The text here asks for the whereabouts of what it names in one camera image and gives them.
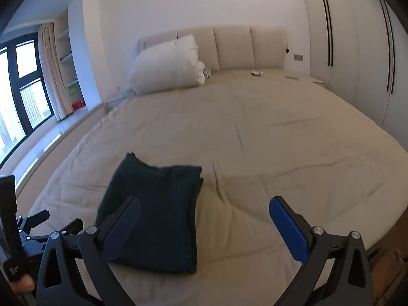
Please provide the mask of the wall power socket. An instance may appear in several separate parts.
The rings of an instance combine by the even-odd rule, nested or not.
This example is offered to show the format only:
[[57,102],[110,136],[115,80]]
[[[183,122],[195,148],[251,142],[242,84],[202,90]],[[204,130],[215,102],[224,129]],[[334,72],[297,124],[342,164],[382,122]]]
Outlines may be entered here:
[[304,57],[302,55],[294,54],[293,59],[294,59],[294,61],[303,61]]

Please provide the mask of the dark green knit garment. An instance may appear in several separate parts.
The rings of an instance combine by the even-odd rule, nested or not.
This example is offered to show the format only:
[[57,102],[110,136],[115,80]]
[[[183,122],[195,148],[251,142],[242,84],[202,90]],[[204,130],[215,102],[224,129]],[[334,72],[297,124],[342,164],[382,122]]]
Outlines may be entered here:
[[197,270],[196,201],[203,184],[200,166],[151,167],[129,153],[121,161],[97,210],[95,223],[115,213],[129,197],[141,215],[117,264],[166,274]]

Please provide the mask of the striped black white cloth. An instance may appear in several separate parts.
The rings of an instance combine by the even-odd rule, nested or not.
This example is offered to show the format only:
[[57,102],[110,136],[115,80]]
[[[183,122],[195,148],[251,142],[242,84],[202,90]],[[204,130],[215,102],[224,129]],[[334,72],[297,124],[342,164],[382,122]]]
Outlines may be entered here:
[[212,69],[209,66],[205,66],[205,68],[203,69],[203,75],[206,79],[213,78]]

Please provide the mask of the white wall shelf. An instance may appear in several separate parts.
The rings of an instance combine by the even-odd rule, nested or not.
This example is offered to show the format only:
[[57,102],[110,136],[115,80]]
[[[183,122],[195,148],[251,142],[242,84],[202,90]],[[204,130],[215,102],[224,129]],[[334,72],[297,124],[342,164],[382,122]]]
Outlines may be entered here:
[[54,19],[54,31],[59,70],[72,106],[73,102],[84,98],[73,61],[68,27],[68,10],[63,11]]

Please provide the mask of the beige bed sheet mattress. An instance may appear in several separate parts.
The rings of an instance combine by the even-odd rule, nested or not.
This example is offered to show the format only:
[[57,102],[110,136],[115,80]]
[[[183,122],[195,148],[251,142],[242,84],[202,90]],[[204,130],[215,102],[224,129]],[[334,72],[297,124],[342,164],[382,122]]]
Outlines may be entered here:
[[203,86],[134,97],[79,142],[31,208],[49,234],[97,208],[127,153],[156,167],[203,169],[196,206],[198,272],[115,264],[138,305],[272,305],[299,269],[268,213],[282,196],[312,225],[359,231],[371,247],[407,208],[407,151],[309,78],[282,70],[217,73]]

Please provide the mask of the beige padded headboard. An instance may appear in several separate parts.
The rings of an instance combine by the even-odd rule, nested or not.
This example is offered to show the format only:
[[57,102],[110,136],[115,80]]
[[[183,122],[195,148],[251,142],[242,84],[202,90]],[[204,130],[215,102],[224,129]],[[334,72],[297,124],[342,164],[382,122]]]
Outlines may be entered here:
[[138,51],[193,35],[198,58],[212,71],[285,68],[285,30],[267,25],[207,25],[171,30],[138,40]]

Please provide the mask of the small white object on bed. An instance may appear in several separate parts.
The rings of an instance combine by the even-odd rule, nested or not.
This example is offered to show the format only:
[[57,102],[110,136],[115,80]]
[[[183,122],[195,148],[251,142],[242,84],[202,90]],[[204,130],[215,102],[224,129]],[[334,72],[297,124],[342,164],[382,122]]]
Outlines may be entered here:
[[261,77],[263,75],[262,71],[258,71],[258,70],[254,70],[251,72],[251,75],[255,76],[255,77]]

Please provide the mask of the black framed window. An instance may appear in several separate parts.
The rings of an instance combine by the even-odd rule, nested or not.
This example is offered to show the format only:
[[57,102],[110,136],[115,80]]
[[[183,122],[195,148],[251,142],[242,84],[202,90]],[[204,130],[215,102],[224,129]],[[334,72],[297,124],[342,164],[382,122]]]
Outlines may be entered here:
[[37,33],[1,44],[1,165],[54,115]]

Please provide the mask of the white pillow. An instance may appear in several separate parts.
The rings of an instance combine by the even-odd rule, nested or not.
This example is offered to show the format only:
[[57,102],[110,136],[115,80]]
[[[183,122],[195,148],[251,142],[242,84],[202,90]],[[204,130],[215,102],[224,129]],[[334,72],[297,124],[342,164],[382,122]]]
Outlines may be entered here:
[[205,64],[193,35],[145,49],[135,59],[129,83],[136,95],[192,88],[205,83]]

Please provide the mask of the red box on shelf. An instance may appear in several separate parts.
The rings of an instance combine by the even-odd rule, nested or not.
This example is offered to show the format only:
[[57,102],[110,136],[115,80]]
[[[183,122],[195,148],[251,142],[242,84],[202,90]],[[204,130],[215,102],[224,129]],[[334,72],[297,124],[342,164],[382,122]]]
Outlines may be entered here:
[[83,99],[75,101],[75,102],[72,103],[73,111],[77,111],[77,110],[79,110],[79,109],[81,109],[81,108],[83,108],[85,106],[86,106],[86,104],[85,104]]

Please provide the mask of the beige curtain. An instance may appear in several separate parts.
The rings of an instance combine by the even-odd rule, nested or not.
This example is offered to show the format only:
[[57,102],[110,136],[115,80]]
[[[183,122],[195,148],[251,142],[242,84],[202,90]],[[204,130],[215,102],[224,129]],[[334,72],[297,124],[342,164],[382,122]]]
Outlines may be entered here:
[[57,121],[61,121],[73,113],[73,108],[61,76],[54,23],[43,23],[39,26],[38,45],[47,94]]

